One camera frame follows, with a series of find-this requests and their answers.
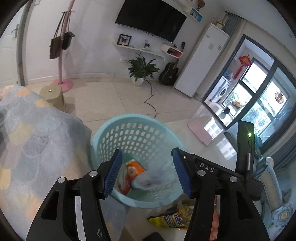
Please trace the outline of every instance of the teal plastic basket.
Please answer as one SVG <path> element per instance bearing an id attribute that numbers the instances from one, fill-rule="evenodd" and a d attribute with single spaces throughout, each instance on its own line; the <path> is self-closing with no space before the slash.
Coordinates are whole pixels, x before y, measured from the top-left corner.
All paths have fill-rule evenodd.
<path id="1" fill-rule="evenodd" d="M 112 196 L 131 207 L 156 208 L 175 201 L 182 193 L 171 151 L 184 149 L 177 136 L 163 123 L 145 115 L 114 117 L 101 126 L 91 146 L 91 164 L 97 169 L 109 161 L 116 149 L 123 152 L 123 163 L 138 161 L 145 170 L 165 167 L 176 175 L 175 182 L 150 191 L 132 190 L 127 195 L 115 184 Z"/>

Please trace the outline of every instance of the door handle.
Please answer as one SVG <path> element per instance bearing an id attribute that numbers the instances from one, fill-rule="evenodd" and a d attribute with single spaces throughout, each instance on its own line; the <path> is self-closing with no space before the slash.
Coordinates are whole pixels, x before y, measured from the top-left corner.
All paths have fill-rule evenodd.
<path id="1" fill-rule="evenodd" d="M 18 27 L 19 27 L 19 24 L 17 24 L 15 29 L 10 32 L 10 33 L 13 33 L 15 31 L 15 38 L 17 37 Z"/>

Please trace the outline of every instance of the black power cord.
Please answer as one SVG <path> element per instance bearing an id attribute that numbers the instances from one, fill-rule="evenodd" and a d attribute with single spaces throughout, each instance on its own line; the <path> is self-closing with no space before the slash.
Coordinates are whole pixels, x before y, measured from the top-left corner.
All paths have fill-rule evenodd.
<path id="1" fill-rule="evenodd" d="M 150 87 L 151 87 L 151 92 L 150 92 L 150 95 L 151 95 L 151 96 L 150 96 L 147 100 L 145 100 L 144 103 L 150 105 L 150 106 L 155 110 L 155 116 L 153 117 L 153 119 L 155 119 L 155 117 L 156 117 L 156 115 L 157 115 L 156 109 L 154 108 L 153 105 L 151 105 L 151 104 L 149 104 L 149 103 L 147 102 L 148 100 L 150 100 L 150 99 L 155 95 L 155 94 L 152 94 L 152 85 L 151 85 L 151 84 L 150 84 Z"/>

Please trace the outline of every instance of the acoustic guitar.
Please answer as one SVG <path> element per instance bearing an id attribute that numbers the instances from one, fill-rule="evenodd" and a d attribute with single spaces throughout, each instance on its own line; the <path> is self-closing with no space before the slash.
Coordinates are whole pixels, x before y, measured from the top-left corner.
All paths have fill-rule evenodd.
<path id="1" fill-rule="evenodd" d="M 185 42 L 182 42 L 181 49 L 182 52 L 185 48 Z M 159 82 L 163 85 L 172 86 L 176 82 L 178 78 L 178 71 L 177 64 L 179 59 L 175 63 L 167 63 L 165 70 L 159 75 Z"/>

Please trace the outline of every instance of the refrigerator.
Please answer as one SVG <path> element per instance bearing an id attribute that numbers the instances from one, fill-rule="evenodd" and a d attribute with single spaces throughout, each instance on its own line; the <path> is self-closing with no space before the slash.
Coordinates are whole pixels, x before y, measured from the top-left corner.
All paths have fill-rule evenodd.
<path id="1" fill-rule="evenodd" d="M 197 42 L 180 73 L 175 89 L 193 97 L 197 88 L 220 55 L 229 35 L 210 24 Z"/>

